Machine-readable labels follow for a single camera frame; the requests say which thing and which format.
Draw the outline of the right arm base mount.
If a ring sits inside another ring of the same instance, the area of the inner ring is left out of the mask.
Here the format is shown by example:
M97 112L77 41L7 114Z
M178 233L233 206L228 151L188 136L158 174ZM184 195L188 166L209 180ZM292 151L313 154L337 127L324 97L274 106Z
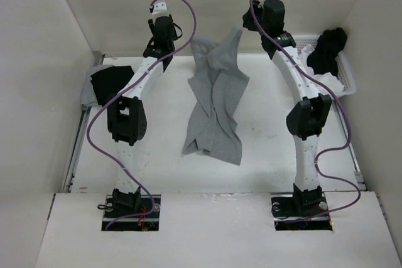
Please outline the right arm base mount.
M328 209L324 194L318 201L301 208L297 208L292 194L271 197L271 214L276 231L332 231L332 221L328 213L316 217Z

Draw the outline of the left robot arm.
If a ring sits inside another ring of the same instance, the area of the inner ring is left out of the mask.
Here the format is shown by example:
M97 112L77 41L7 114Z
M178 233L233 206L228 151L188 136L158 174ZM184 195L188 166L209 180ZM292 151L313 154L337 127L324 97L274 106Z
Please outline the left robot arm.
M149 19L148 24L153 37L143 53L138 71L127 84L137 85L107 108L107 129L116 143L117 158L124 166L118 171L112 192L112 210L127 217L136 216L141 209L141 188L131 178L136 167L134 152L147 130L143 99L165 72L172 57L165 58L153 68L150 66L175 51L174 42L181 37L170 14Z

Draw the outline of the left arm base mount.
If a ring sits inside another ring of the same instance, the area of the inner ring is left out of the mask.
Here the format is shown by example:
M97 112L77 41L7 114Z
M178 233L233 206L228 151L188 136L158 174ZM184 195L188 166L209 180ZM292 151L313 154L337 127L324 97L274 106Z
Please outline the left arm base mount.
M103 204L97 208L102 211L102 231L109 232L157 232L160 226L161 196L153 195L157 212L146 215L151 210L149 196L142 195L139 205L134 208L114 205L112 196L107 195Z

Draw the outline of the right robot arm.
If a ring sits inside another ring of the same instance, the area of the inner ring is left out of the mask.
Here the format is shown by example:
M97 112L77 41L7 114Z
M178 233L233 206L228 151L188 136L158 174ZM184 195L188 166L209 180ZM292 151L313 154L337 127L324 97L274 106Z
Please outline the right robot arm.
M320 212L325 200L315 167L318 140L326 123L332 99L321 94L304 76L296 43L284 30L285 6L280 0L251 1L242 17L243 26L261 35L261 45L280 70L293 98L294 107L286 116L286 126L296 150L296 176L290 197L274 196L276 218L310 217Z

